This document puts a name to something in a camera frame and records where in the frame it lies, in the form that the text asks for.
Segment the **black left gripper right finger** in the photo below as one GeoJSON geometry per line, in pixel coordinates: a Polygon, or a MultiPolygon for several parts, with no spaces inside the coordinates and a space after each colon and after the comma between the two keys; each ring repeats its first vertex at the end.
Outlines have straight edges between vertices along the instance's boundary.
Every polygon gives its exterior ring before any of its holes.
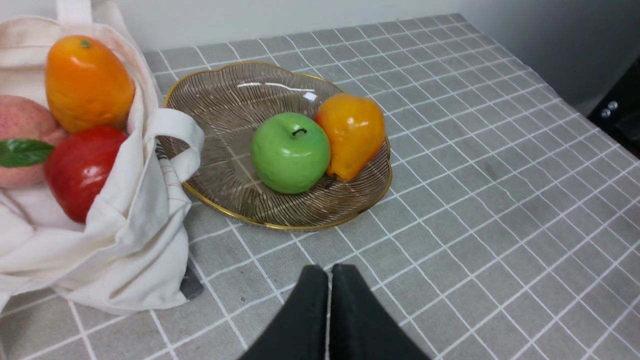
{"type": "Polygon", "coordinates": [[[331,360],[428,360],[377,300],[352,264],[331,269],[331,360]]]}

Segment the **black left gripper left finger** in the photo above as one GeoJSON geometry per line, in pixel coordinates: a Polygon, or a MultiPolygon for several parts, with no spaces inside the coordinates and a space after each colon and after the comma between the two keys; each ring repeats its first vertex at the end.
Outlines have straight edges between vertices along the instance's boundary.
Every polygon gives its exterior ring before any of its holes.
{"type": "Polygon", "coordinates": [[[329,276],[318,265],[302,268],[290,296],[242,360],[323,360],[329,276]]]}

